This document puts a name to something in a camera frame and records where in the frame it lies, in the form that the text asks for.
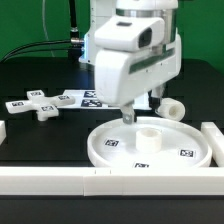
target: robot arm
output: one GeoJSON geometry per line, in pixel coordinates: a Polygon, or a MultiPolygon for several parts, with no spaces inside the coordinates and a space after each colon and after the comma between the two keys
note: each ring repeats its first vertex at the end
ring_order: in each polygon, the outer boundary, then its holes
{"type": "Polygon", "coordinates": [[[117,1],[116,15],[95,33],[95,43],[101,47],[95,62],[100,101],[132,116],[130,105],[136,97],[178,75],[181,40],[175,24],[177,6],[177,0],[117,1]]]}

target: black table surface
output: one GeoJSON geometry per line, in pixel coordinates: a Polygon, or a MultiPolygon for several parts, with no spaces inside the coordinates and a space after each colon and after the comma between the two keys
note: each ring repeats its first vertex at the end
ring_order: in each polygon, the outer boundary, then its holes
{"type": "MultiPolygon", "coordinates": [[[[89,133],[121,118],[119,110],[60,109],[46,122],[36,112],[9,114],[5,102],[26,99],[26,92],[46,96],[65,89],[94,89],[94,74],[66,58],[23,58],[0,64],[0,120],[7,138],[0,146],[0,166],[92,166],[89,133]]],[[[186,107],[182,122],[200,129],[212,121],[224,131],[224,76],[201,60],[183,60],[165,96],[186,107]]],[[[157,116],[136,111],[137,116],[157,116]]],[[[0,197],[0,223],[220,223],[223,197],[0,197]]]]}

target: white block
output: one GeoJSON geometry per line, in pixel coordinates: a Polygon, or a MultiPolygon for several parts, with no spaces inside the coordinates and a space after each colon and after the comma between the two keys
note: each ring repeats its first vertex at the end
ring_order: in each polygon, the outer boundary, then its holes
{"type": "Polygon", "coordinates": [[[203,122],[201,132],[212,148],[212,156],[219,167],[224,167],[224,136],[213,122],[203,122]]]}
{"type": "Polygon", "coordinates": [[[83,195],[88,168],[1,167],[0,195],[83,195]]]}
{"type": "Polygon", "coordinates": [[[0,121],[0,145],[2,144],[5,138],[6,138],[5,122],[0,121]]]}
{"type": "Polygon", "coordinates": [[[96,169],[95,175],[84,177],[84,195],[122,195],[123,177],[111,175],[109,168],[96,169]]]}

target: green background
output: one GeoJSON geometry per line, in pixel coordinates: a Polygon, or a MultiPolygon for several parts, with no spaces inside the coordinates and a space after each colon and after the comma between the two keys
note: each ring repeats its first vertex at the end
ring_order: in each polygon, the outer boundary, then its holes
{"type": "MultiPolygon", "coordinates": [[[[84,34],[89,27],[89,0],[76,0],[76,3],[79,30],[84,34]]],[[[223,0],[180,1],[177,25],[183,58],[205,60],[224,74],[223,12],[223,0]]],[[[50,40],[69,39],[68,0],[46,0],[46,26],[50,40]]],[[[18,46],[44,40],[42,0],[0,0],[0,57],[18,46]]],[[[66,56],[66,53],[55,55],[66,56]]]]}

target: white plate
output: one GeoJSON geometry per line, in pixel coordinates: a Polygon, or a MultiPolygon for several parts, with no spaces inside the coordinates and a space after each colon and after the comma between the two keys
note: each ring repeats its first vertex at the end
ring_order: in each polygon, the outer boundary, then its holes
{"type": "Polygon", "coordinates": [[[88,156],[96,167],[179,168],[209,166],[212,151],[202,133],[176,121],[138,117],[133,125],[122,119],[107,122],[89,135],[88,156]],[[162,132],[162,148],[156,153],[136,149],[136,132],[142,128],[162,132]]]}

